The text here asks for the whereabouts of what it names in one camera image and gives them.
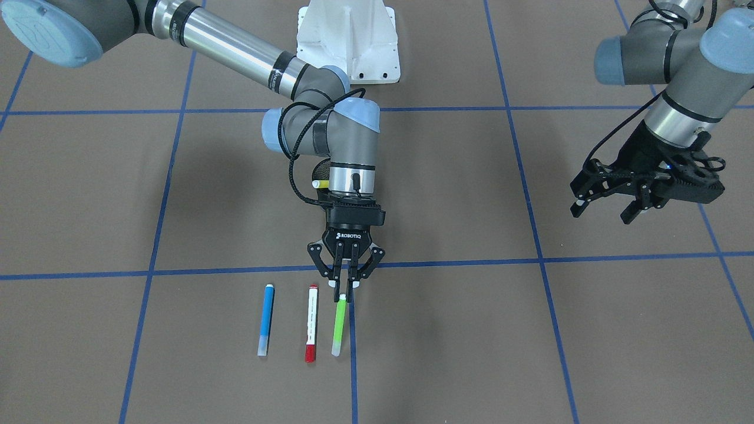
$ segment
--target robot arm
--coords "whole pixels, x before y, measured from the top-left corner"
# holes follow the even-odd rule
[[[662,7],[665,14],[690,21],[702,3],[670,0]],[[614,162],[605,165],[592,158],[610,136],[587,157],[582,171],[571,182],[577,198],[571,206],[574,217],[579,217],[590,202],[615,193],[635,198],[621,214],[628,224],[639,213],[650,207],[662,208],[670,199],[710,203],[724,191],[717,172],[725,167],[725,161],[708,157],[703,147],[715,125],[754,86],[754,11],[738,8],[726,12],[695,45],[697,30],[679,29],[678,25],[650,8],[639,15],[629,35],[620,38],[617,46],[615,41],[600,45],[595,60],[597,74],[608,68],[616,71],[607,82],[622,79],[618,82],[649,84],[668,79],[670,83],[634,114],[656,101]],[[651,34],[659,42],[630,40],[649,40]],[[679,48],[681,38],[684,41]],[[622,58],[620,69],[615,55],[605,53],[610,49]]]
[[[243,29],[183,0],[4,0],[2,16],[13,34],[46,60],[79,67],[137,33],[170,38],[293,100],[271,109],[262,123],[268,148],[290,160],[294,192],[325,211],[322,239],[308,245],[320,274],[339,299],[342,261],[348,261],[348,302],[385,254],[372,242],[370,226],[385,212],[373,197],[379,135],[379,106],[349,91],[346,74],[334,66],[315,68]],[[306,198],[293,181],[299,155],[325,158],[313,180],[326,180],[317,199]],[[333,256],[332,267],[320,254]],[[359,259],[369,251],[369,259]]]

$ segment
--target red marker cap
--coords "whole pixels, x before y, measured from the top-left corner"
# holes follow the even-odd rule
[[[316,357],[317,357],[317,346],[306,345],[306,356],[304,357],[304,360],[307,362],[314,362],[314,358]]]

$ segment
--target blue highlighter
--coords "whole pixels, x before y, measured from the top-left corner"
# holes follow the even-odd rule
[[[265,287],[265,304],[262,307],[262,325],[259,327],[259,348],[257,356],[267,356],[267,343],[270,339],[270,323],[272,321],[272,300],[275,297],[275,287],[267,284]]]

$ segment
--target green marker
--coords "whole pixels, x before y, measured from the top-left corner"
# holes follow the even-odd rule
[[[343,321],[345,321],[345,293],[341,293],[338,298],[338,305],[335,309],[335,330],[333,330],[333,356],[340,356],[340,344],[343,341]]]

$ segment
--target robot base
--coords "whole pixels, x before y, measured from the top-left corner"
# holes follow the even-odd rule
[[[311,0],[296,39],[300,59],[344,69],[353,84],[400,79],[395,11],[382,0]]]

